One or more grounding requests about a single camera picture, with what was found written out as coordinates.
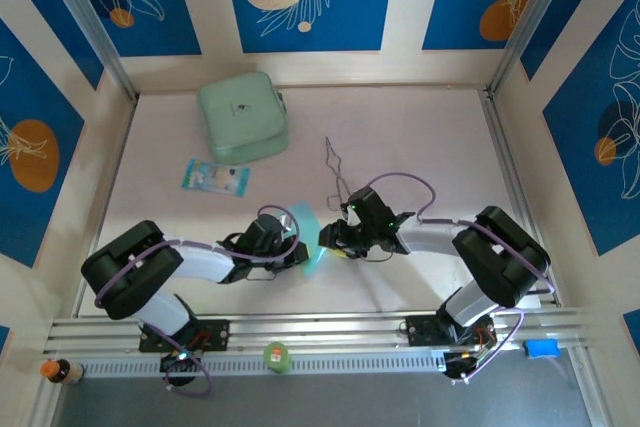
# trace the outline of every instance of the small bottle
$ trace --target small bottle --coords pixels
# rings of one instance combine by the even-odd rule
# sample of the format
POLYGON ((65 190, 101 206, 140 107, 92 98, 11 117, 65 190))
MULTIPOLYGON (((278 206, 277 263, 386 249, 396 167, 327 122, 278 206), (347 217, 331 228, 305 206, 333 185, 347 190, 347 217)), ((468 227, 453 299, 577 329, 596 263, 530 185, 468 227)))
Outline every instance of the small bottle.
POLYGON ((84 367, 65 359, 47 360, 40 367, 40 375, 54 384, 77 384, 84 375, 84 367))

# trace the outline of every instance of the mint green pouch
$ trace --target mint green pouch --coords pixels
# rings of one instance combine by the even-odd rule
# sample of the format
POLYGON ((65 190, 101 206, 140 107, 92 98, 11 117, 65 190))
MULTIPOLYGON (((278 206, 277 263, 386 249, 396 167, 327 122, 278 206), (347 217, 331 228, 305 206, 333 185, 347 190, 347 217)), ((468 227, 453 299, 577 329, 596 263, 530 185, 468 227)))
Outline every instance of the mint green pouch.
POLYGON ((207 85, 198 92, 198 107, 219 164, 244 164, 289 145, 286 108, 263 72, 207 85))

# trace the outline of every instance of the grey floor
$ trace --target grey floor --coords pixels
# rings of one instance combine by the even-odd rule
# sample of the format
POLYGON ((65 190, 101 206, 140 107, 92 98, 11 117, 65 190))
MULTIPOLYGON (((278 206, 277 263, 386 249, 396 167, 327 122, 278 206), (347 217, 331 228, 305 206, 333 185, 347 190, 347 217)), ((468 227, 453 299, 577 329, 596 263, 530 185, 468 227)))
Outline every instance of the grey floor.
MULTIPOLYGON (((197 382, 190 387, 198 386, 197 382)), ((55 426, 562 426, 590 425, 568 357, 505 352, 470 385, 441 374, 220 377, 206 400, 159 379, 85 379, 63 389, 55 426)))

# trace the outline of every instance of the white table surface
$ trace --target white table surface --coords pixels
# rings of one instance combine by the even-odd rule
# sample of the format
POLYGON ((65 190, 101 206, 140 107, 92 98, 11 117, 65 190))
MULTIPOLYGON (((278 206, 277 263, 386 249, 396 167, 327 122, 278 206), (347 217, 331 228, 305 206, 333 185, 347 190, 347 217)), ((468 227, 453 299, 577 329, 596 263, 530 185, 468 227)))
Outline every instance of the white table surface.
MULTIPOLYGON (((320 223, 338 218, 325 204, 335 181, 325 165, 325 136, 342 157, 351 190, 374 176, 404 171, 438 193, 426 213, 472 218, 487 205, 512 214, 496 152, 475 90, 428 87, 292 88, 282 91, 289 113, 288 150, 250 163, 244 198, 181 187, 192 157, 213 161, 203 136, 195 93, 143 95, 100 235, 100 246, 143 219, 165 232, 212 242, 244 231, 264 204, 311 204, 320 223)), ((428 192, 409 179, 388 179, 376 190, 395 212, 417 210, 428 192)), ((175 279, 197 314, 366 312, 436 309, 471 280, 459 258, 396 255, 375 264, 325 254, 306 278, 294 268, 272 282, 217 285, 175 279)), ((81 316, 104 315, 87 289, 81 316)), ((521 306, 536 307, 535 297, 521 306)))

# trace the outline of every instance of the orange bottle cap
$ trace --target orange bottle cap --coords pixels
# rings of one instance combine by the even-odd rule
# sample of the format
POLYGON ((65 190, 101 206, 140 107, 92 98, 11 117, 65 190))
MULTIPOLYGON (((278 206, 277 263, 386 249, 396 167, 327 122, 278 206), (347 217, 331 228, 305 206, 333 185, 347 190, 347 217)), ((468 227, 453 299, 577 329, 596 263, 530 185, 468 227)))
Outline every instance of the orange bottle cap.
POLYGON ((40 367, 40 375, 49 379, 55 376, 58 372, 60 372, 60 364, 58 364, 55 360, 47 360, 40 367))

